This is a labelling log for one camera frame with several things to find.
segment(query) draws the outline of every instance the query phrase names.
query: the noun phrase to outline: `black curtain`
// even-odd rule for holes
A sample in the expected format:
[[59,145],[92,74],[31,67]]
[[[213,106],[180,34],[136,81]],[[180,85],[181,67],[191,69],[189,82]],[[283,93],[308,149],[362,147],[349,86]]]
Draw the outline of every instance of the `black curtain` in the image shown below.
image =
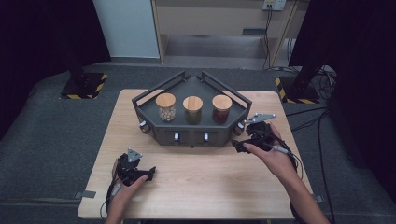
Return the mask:
[[396,202],[394,22],[393,1],[311,1],[290,66],[319,57],[335,70],[329,108],[346,150]]
[[37,81],[110,55],[93,1],[4,0],[0,18],[1,139]]

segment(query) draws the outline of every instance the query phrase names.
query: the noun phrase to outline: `table top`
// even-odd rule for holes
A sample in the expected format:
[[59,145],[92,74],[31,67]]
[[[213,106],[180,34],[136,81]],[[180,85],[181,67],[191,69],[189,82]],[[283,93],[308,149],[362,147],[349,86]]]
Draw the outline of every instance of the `table top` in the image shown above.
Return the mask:
[[[290,200],[260,159],[237,153],[231,143],[224,147],[160,146],[139,129],[132,99],[145,90],[120,92],[86,190],[78,208],[82,218],[100,218],[111,182],[114,161],[128,147],[143,154],[138,169],[156,166],[152,181],[145,183],[131,201],[125,218],[136,219],[260,219],[293,218]],[[282,104],[273,91],[239,91],[252,101],[254,113],[276,114],[275,124],[292,152],[300,158]],[[244,132],[233,139],[245,140]],[[312,192],[308,177],[303,181]],[[106,216],[106,206],[102,213]]]

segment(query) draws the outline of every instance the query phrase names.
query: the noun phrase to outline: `glass jar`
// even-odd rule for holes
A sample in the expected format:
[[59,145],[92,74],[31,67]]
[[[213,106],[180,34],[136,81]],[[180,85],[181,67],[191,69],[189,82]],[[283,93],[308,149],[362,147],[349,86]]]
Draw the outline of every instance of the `glass jar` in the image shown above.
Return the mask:
[[189,124],[198,124],[201,121],[203,104],[201,98],[197,96],[189,96],[184,99],[184,116]]
[[230,108],[233,105],[233,101],[226,95],[217,95],[213,97],[213,112],[212,118],[218,124],[223,124],[227,121],[228,115],[230,114]]
[[155,103],[160,108],[158,114],[161,120],[171,121],[176,117],[175,110],[176,97],[172,93],[162,93],[157,96]]

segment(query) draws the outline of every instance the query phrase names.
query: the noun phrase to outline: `jar lid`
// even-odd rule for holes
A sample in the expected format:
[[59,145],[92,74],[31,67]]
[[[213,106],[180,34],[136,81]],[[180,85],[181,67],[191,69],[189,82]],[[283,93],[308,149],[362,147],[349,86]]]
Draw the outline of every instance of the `jar lid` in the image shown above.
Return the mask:
[[172,93],[162,93],[157,96],[155,103],[162,108],[171,107],[175,104],[176,97]]
[[212,104],[217,110],[224,111],[230,109],[233,101],[226,95],[217,95],[213,97]]
[[200,110],[203,104],[204,103],[202,102],[201,98],[197,96],[189,96],[183,101],[184,108],[190,112],[196,112]]

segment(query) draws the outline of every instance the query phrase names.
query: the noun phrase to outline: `power outlet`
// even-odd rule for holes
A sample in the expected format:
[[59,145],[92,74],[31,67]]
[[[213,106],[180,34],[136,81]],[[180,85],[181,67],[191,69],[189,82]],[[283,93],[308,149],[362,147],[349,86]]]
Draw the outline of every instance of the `power outlet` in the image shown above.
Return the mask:
[[282,11],[286,5],[287,0],[264,0],[262,10],[269,10],[269,6],[273,11]]

